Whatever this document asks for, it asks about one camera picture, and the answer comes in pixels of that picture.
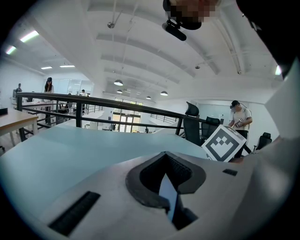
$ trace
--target desk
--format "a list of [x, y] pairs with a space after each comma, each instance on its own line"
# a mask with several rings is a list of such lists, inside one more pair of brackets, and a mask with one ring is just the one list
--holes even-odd
[[0, 157], [0, 181], [12, 203], [39, 217], [69, 188], [106, 166], [173, 151], [206, 158], [197, 145], [169, 134], [60, 126], [42, 131]]
[[38, 133], [38, 116], [34, 116], [15, 109], [8, 109], [8, 114], [0, 116], [0, 136], [10, 133], [13, 146], [15, 141], [12, 132], [28, 125], [32, 125], [33, 134]]

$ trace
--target ceiling light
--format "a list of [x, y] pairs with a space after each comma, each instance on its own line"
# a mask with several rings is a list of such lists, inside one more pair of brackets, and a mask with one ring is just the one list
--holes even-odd
[[118, 86], [123, 86], [123, 82], [121, 80], [116, 80], [114, 82], [114, 84], [118, 85]]
[[74, 65], [61, 65], [61, 68], [75, 68]]
[[281, 68], [280, 66], [277, 66], [275, 75], [280, 75], [280, 74], [281, 74]]
[[27, 34], [26, 36], [24, 36], [24, 37], [22, 37], [20, 40], [22, 41], [22, 42], [27, 42], [29, 39], [31, 39], [31, 38], [33, 38], [33, 37], [35, 37], [35, 36], [37, 36], [38, 35], [38, 32], [37, 31], [32, 31], [31, 33], [29, 33], [29, 34]]
[[167, 93], [166, 91], [162, 91], [162, 92], [160, 93], [160, 95], [168, 96], [168, 93]]
[[8, 50], [7, 50], [7, 54], [11, 54], [16, 48], [14, 46], [11, 46]]

